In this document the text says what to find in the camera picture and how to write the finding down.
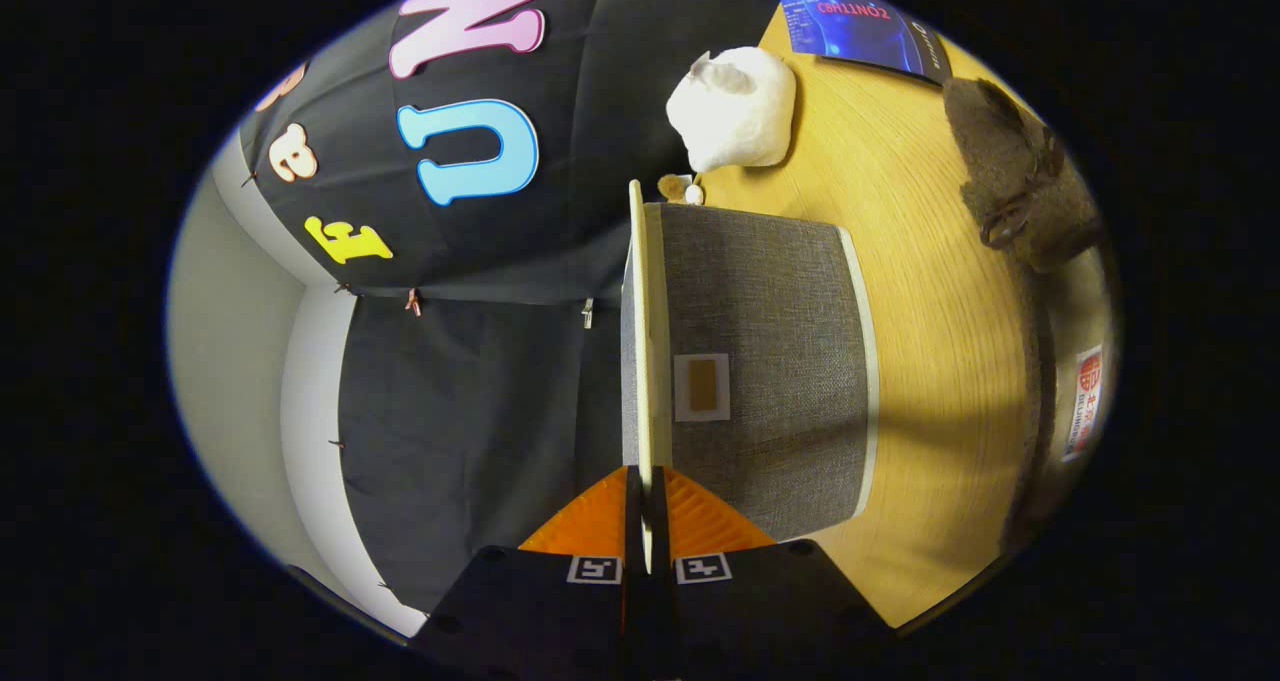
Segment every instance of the gray fabric box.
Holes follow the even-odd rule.
[[[637,248],[623,283],[625,462],[640,462],[641,445],[654,444],[653,463],[669,460],[780,540],[859,513],[874,463],[878,379],[846,230],[685,204],[646,204],[634,221],[650,248],[646,288]],[[646,317],[637,317],[640,292]],[[645,321],[654,329],[637,335]],[[662,332],[666,339],[650,340]],[[717,376],[727,381],[727,420],[676,420],[687,403],[673,396],[678,384],[640,379],[637,344],[666,347],[666,358],[649,349],[649,365],[666,365],[667,379],[678,371],[673,358],[727,355],[728,379]],[[649,434],[639,384],[654,397]]]

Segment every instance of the red logo sticker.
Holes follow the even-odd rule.
[[[1102,379],[1102,361],[1098,356],[1091,356],[1080,365],[1080,388],[1084,390],[1093,390]]]

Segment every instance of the white plush toy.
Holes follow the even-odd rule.
[[[773,166],[791,145],[796,79],[763,47],[704,52],[667,99],[667,120],[685,140],[689,165]]]

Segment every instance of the white sticker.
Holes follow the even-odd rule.
[[[1075,362],[1075,408],[1071,411],[1071,431],[1066,435],[1062,461],[1071,461],[1084,453],[1098,422],[1102,398],[1102,347],[1096,346],[1076,355]]]
[[[694,390],[690,378],[692,367],[707,371],[707,366],[694,366],[694,362],[710,364],[714,369],[714,398],[703,398],[705,388]],[[727,353],[686,353],[673,357],[672,362],[672,420],[686,421],[728,421],[728,355]],[[708,376],[700,381],[709,380]]]

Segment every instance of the blue letter u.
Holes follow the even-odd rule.
[[[411,148],[424,147],[431,134],[475,125],[485,125],[498,134],[498,156],[489,161],[453,163],[449,166],[436,166],[429,160],[417,163],[417,180],[428,197],[440,206],[468,195],[518,192],[529,186],[538,169],[538,134],[525,111],[511,102],[477,99],[426,111],[403,106],[396,114],[396,122]]]

